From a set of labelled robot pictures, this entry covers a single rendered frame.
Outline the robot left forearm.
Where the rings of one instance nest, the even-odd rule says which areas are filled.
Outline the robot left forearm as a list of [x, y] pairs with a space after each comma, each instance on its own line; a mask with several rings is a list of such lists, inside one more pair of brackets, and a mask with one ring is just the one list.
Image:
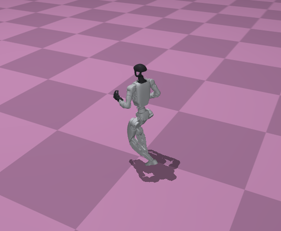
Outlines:
[[120, 106], [122, 106], [122, 108], [126, 107], [126, 103], [124, 102], [124, 100], [122, 101], [119, 99], [119, 104], [120, 104]]

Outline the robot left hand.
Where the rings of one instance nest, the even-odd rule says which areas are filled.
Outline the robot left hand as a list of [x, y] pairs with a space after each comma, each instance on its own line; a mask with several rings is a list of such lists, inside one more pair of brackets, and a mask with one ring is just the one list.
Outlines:
[[119, 99], [123, 101], [123, 99], [118, 95], [118, 90], [117, 90], [117, 92], [116, 92], [116, 91], [114, 92], [114, 96], [113, 96], [113, 97], [114, 97], [115, 100], [117, 100], [118, 102], [119, 102]]

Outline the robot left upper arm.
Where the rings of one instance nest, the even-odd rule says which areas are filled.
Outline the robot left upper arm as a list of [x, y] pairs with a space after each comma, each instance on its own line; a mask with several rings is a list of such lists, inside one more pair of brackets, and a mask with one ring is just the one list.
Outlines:
[[126, 95], [126, 107], [127, 109], [131, 108], [131, 100], [132, 100], [132, 96], [133, 93], [136, 91], [136, 85], [135, 84], [131, 84], [127, 87], [127, 95]]

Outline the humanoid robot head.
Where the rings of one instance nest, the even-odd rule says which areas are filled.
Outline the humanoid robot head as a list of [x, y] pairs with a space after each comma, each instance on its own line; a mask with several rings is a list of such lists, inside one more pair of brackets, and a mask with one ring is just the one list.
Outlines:
[[[146, 66], [143, 64], [137, 64], [133, 68], [134, 68], [135, 76], [138, 77], [138, 80], [139, 80], [137, 82], [141, 83], [141, 84], [145, 83], [147, 80], [144, 79], [144, 77], [141, 73], [147, 71]], [[136, 75], [136, 72], [139, 72], [139, 74]]]

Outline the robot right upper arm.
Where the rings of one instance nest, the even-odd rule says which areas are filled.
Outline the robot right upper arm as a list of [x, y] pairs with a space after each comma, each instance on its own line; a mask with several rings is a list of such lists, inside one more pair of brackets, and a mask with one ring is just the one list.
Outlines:
[[148, 80], [150, 81], [150, 87], [151, 87], [151, 89], [154, 91], [154, 97], [159, 97], [160, 96], [160, 94], [161, 94], [161, 92], [160, 92], [160, 90], [158, 89], [158, 87], [157, 87], [157, 85], [155, 84], [155, 82], [154, 82], [154, 80], [153, 79], [150, 79], [150, 78], [148, 78]]

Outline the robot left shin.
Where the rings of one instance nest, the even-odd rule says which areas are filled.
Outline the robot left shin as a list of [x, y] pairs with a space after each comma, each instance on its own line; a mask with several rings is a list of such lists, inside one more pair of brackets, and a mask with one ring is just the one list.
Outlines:
[[133, 148], [133, 150], [135, 150], [138, 154], [144, 156], [150, 162], [152, 161], [153, 158], [146, 152], [146, 150], [140, 143], [136, 145], [133, 141], [130, 141], [129, 144]]

